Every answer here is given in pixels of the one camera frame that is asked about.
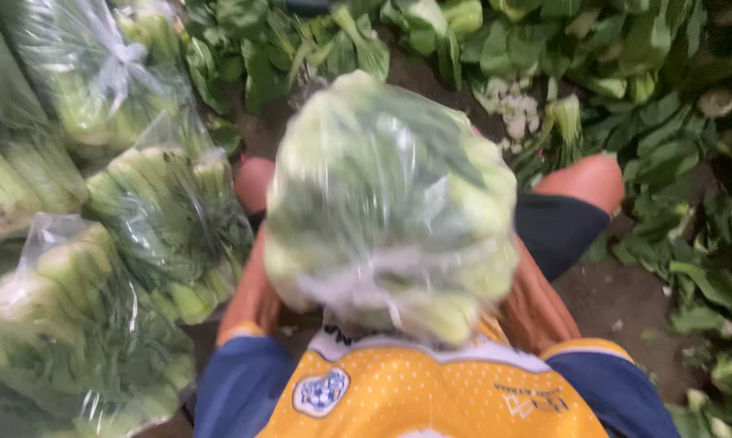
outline bagged bok choy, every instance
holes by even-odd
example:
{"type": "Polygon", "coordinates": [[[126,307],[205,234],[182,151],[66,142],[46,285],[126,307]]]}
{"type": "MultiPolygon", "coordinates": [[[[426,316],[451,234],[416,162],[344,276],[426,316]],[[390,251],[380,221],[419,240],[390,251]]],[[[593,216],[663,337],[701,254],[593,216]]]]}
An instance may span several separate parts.
{"type": "Polygon", "coordinates": [[[516,181],[460,112],[358,71],[288,124],[268,196],[267,274],[341,324],[465,342],[511,285],[516,181]]]}
{"type": "Polygon", "coordinates": [[[33,218],[0,286],[0,436],[118,438],[170,417],[191,354],[103,225],[33,218]]]}
{"type": "Polygon", "coordinates": [[[200,124],[165,2],[137,1],[115,18],[104,0],[0,0],[0,19],[79,157],[114,157],[163,111],[180,129],[200,124]]]}
{"type": "Polygon", "coordinates": [[[161,114],[135,147],[88,178],[86,209],[166,316],[195,324],[230,296],[252,234],[224,152],[192,160],[184,144],[161,114]]]}
{"type": "Polygon", "coordinates": [[[69,213],[86,197],[0,32],[0,238],[21,232],[38,211],[69,213]]]}

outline jersey logo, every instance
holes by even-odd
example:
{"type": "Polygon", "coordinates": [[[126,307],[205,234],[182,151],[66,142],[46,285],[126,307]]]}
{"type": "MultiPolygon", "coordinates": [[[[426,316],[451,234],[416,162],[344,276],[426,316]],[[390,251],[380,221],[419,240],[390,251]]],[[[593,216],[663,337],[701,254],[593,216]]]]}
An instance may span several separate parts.
{"type": "Polygon", "coordinates": [[[293,407],[313,418],[322,418],[336,407],[348,387],[350,376],[341,368],[333,368],[324,376],[307,377],[293,391],[293,407]]]}

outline dirt floor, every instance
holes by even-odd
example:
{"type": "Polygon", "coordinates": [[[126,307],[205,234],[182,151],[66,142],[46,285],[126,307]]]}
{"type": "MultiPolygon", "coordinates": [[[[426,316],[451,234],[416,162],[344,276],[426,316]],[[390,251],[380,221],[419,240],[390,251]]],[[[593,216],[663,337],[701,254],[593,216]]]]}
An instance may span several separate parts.
{"type": "MultiPolygon", "coordinates": [[[[432,65],[407,57],[397,47],[395,35],[381,30],[380,37],[391,48],[390,84],[465,112],[491,140],[502,137],[504,129],[497,116],[488,116],[468,89],[445,88],[432,65]]],[[[244,154],[273,160],[293,109],[284,101],[277,101],[265,105],[259,116],[250,114],[244,108],[241,90],[235,87],[232,91],[234,118],[244,136],[244,154]]],[[[618,217],[607,233],[622,234],[630,226],[630,220],[618,217]]],[[[655,378],[664,402],[682,403],[687,388],[701,387],[704,383],[703,373],[682,366],[683,350],[691,348],[698,339],[672,335],[666,325],[672,297],[665,296],[664,284],[640,266],[624,266],[615,260],[578,264],[556,280],[554,286],[582,335],[609,339],[625,348],[634,361],[655,378]]],[[[305,331],[309,334],[316,323],[313,317],[299,319],[288,314],[283,316],[282,324],[307,328],[305,331]]],[[[212,351],[215,330],[216,321],[190,328],[197,340],[199,369],[205,366],[212,351]]],[[[294,340],[294,349],[298,349],[297,338],[294,340]]],[[[146,436],[190,434],[184,419],[177,417],[146,436]]]]}

